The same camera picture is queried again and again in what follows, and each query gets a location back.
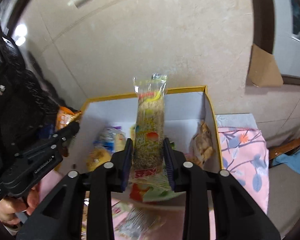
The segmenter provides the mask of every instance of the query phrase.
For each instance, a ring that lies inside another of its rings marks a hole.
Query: pink floral cloth
[[[218,128],[224,169],[267,213],[269,200],[269,151],[260,130]]]

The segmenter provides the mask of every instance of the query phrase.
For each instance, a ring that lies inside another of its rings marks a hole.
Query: blue object
[[[280,163],[286,164],[289,168],[300,174],[300,149],[293,155],[279,155],[273,160],[272,166]]]

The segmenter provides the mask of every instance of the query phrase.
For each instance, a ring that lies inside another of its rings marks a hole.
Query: silver screw
[[[230,173],[227,170],[221,170],[220,175],[223,176],[223,177],[228,177],[230,175]]]
[[[193,163],[192,162],[184,162],[183,166],[186,168],[192,168],[193,167]]]
[[[78,176],[78,172],[77,171],[69,171],[68,176],[70,178],[75,178],[76,176]]]
[[[103,166],[106,169],[111,169],[114,166],[114,164],[112,162],[106,162],[105,164],[103,164]]]

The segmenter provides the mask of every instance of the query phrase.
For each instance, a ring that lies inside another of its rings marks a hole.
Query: open box
[[[215,153],[203,168],[211,172],[220,171],[222,167],[220,143],[207,87],[168,89],[164,99],[165,137],[174,141],[176,150],[189,153],[190,142],[198,131],[199,122],[205,120],[211,131]],[[88,99],[82,107],[80,130],[69,148],[69,157],[64,158],[58,171],[66,174],[75,167],[80,173],[87,172],[87,156],[93,150],[93,142],[98,135],[107,126],[121,126],[126,137],[130,138],[130,127],[136,122],[137,110],[138,98],[135,93]],[[130,190],[127,189],[124,193],[112,193],[112,197],[158,209],[178,210],[183,209],[185,205],[184,195],[152,205],[134,202],[129,198],[129,193]]]

